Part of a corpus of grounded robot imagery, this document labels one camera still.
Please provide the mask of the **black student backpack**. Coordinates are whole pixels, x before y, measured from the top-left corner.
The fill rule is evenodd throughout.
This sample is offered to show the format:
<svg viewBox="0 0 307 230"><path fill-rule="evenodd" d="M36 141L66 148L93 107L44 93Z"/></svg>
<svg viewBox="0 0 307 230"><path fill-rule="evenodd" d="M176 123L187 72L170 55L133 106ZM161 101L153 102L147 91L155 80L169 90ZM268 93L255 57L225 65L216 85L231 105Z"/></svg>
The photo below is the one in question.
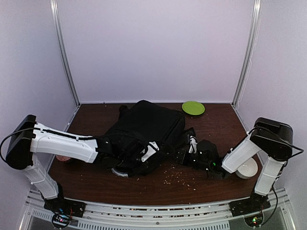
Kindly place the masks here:
<svg viewBox="0 0 307 230"><path fill-rule="evenodd" d="M111 141L123 153L138 153L147 148L149 142L155 141L159 151L151 156L146 163L149 169L145 172L117 172L123 177L147 175L154 171L169 154L176 152L184 143L186 131L185 115L174 109L158 106L142 100L133 107L119 107L118 121L104 134L110 135Z"/></svg>

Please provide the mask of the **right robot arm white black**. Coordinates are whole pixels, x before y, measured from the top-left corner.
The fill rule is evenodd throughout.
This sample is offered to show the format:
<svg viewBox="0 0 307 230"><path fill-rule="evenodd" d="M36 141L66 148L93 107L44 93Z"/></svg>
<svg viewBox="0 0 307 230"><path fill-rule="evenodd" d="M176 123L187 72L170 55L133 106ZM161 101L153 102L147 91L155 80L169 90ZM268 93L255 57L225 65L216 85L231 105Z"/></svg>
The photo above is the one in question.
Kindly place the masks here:
<svg viewBox="0 0 307 230"><path fill-rule="evenodd" d="M293 154L293 129L286 123L259 117L254 127L224 157L208 140L197 141L191 128L183 136L184 143L175 152L177 164L197 170L206 170L219 179L227 178L259 152L267 154L267 160L258 177L253 192L246 200L249 211L257 211L264 204L266 196L278 178L284 165Z"/></svg>

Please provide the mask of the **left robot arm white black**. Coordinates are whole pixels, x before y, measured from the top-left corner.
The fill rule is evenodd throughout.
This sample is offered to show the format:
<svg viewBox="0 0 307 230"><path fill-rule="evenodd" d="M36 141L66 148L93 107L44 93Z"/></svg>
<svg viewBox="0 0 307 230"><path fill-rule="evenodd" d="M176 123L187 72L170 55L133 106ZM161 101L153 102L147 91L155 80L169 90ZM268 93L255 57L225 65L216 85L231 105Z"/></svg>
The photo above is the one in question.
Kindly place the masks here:
<svg viewBox="0 0 307 230"><path fill-rule="evenodd" d="M36 121L36 116L27 115L9 140L7 153L1 159L11 168L24 172L28 180L59 213L69 209L63 198L61 186L53 180L41 165L36 153L48 153L97 164L113 169L124 162L125 156L111 141L110 135L99 137L80 136L49 128Z"/></svg>

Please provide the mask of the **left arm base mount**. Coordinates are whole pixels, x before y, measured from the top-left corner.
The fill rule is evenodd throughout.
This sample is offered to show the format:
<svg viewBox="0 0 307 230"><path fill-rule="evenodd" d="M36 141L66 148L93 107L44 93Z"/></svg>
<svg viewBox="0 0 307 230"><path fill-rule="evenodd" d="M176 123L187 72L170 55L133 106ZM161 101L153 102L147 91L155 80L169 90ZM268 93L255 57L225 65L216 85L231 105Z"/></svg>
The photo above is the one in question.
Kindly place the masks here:
<svg viewBox="0 0 307 230"><path fill-rule="evenodd" d="M51 223L57 230L68 227L73 221L73 217L83 217L86 204L81 201L66 199L60 184L58 184L58 196L56 198L46 199L43 195L41 197L44 200L44 209L53 213Z"/></svg>

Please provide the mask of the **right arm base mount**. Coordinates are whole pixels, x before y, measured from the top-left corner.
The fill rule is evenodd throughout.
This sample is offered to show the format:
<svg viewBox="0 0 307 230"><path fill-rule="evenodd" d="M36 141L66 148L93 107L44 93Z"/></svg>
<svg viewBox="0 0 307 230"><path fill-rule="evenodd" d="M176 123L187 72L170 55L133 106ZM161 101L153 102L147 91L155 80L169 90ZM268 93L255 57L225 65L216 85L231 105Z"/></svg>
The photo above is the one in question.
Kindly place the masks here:
<svg viewBox="0 0 307 230"><path fill-rule="evenodd" d="M250 197L229 203L232 216L244 216L245 223L252 228L258 228L264 223L263 211L270 208L268 196L258 195L254 192Z"/></svg>

